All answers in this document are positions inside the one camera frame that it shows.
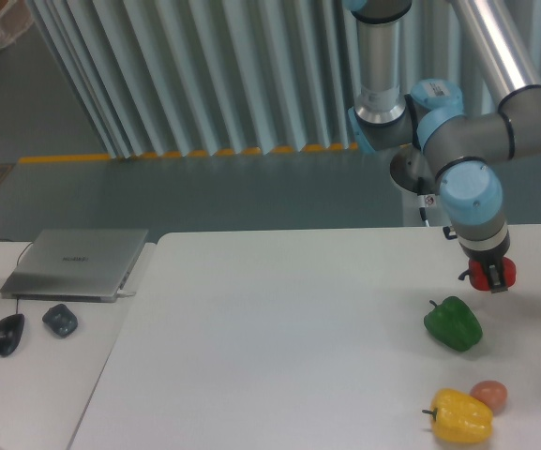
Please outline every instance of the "laptop logo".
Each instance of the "laptop logo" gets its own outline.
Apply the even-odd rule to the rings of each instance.
[[[65,256],[62,261],[71,261],[74,263],[86,263],[89,259],[86,256]]]

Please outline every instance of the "black mouse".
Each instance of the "black mouse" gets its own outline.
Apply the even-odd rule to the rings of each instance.
[[[0,321],[0,356],[10,356],[23,336],[24,315],[13,314]]]
[[[70,336],[79,325],[76,316],[63,303],[50,307],[43,316],[43,321],[61,338]]]

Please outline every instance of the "laptop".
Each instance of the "laptop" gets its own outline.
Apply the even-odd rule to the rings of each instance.
[[[6,298],[113,302],[147,230],[43,230],[1,288]]]

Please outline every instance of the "yellow stripe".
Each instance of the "yellow stripe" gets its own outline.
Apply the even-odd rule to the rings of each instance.
[[[82,162],[82,161],[109,161],[109,155],[62,155],[59,157],[21,157],[18,164],[39,164],[42,162]]]
[[[326,152],[326,151],[341,151],[345,150],[345,147],[342,143],[332,143],[328,148],[324,148],[318,143],[311,143],[306,145],[302,151],[304,152]],[[348,150],[357,150],[357,143],[352,143]],[[295,150],[288,145],[280,145],[271,150],[270,153],[273,154],[288,154],[295,153]],[[249,147],[243,150],[241,153],[236,153],[232,148],[222,148],[218,150],[214,157],[228,157],[234,155],[261,155],[262,150],[259,147]],[[132,156],[129,159],[141,160],[141,159],[157,159],[157,158],[181,158],[183,155],[176,151],[172,150],[171,152],[165,153],[160,156],[153,152],[144,153],[138,157]],[[192,158],[207,158],[210,155],[205,150],[193,150],[190,152],[188,157]],[[18,160],[19,164],[39,164],[39,163],[51,163],[51,162],[85,162],[85,161],[110,161],[113,160],[109,155],[106,154],[94,154],[94,155],[61,155],[61,156],[51,156],[51,157],[21,157]]]

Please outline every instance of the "white table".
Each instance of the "white table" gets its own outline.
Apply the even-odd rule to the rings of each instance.
[[[0,243],[0,288],[26,243]],[[147,244],[125,289],[139,287],[155,245]],[[21,300],[23,337],[9,357],[0,357],[0,450],[63,450],[75,433],[99,374],[126,317],[131,298],[113,304],[67,303],[79,320],[61,339],[42,322],[60,302]],[[16,301],[0,296],[0,320]]]
[[[465,448],[541,448],[541,225],[511,236],[492,295],[440,229],[166,235],[72,448],[443,448],[420,410],[485,379],[509,403]],[[484,329],[464,354],[423,325],[452,294]]]

